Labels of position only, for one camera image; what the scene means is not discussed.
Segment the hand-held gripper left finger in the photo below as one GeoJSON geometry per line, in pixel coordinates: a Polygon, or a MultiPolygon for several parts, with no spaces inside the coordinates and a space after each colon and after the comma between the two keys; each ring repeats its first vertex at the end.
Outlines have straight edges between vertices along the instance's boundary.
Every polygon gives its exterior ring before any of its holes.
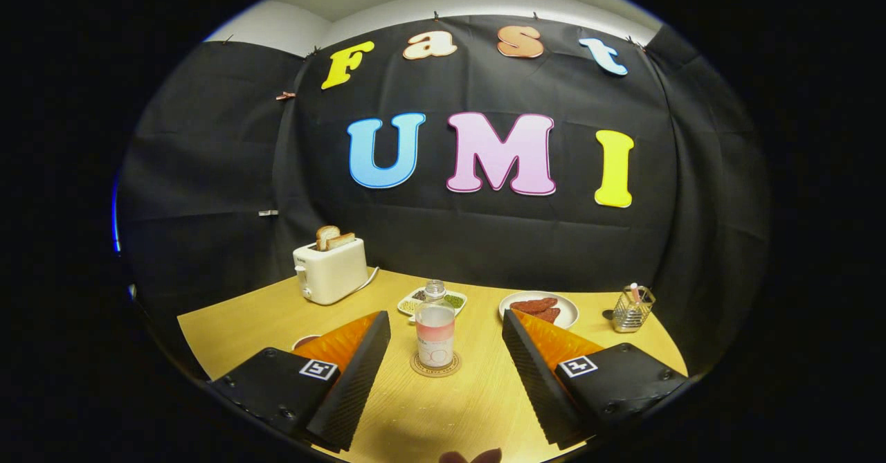
{"type": "Polygon", "coordinates": [[[390,341],[387,311],[285,352],[265,347],[211,382],[215,396],[285,437],[347,451],[390,341]]]}

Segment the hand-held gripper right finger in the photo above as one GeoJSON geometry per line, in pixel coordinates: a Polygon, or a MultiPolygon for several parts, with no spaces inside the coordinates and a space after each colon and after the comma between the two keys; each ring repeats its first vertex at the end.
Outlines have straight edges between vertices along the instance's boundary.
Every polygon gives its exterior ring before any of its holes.
{"type": "Polygon", "coordinates": [[[630,343],[601,347],[507,309],[504,343],[548,443],[561,449],[642,421],[689,378],[630,343]]]}

